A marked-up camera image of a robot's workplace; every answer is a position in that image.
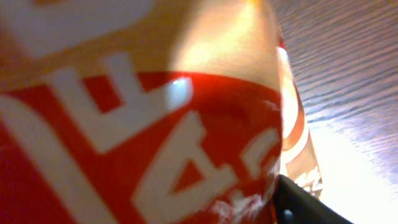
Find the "orange Nescafe coffee pouch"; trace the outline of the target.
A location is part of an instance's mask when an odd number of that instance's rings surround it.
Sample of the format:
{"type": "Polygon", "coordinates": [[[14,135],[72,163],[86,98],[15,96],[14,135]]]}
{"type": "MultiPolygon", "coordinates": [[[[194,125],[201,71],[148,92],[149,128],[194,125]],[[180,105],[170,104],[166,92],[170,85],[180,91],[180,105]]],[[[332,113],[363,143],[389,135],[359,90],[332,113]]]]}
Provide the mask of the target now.
{"type": "Polygon", "coordinates": [[[275,223],[322,178],[268,1],[1,2],[2,223],[275,223]]]}

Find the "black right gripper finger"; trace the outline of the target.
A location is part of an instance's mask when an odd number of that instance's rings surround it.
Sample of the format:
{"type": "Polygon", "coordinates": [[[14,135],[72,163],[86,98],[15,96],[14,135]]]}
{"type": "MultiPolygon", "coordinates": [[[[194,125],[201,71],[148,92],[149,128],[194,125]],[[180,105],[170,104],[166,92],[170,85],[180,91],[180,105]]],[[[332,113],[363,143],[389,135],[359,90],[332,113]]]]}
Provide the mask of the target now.
{"type": "Polygon", "coordinates": [[[279,224],[352,224],[284,175],[272,199],[279,224]]]}

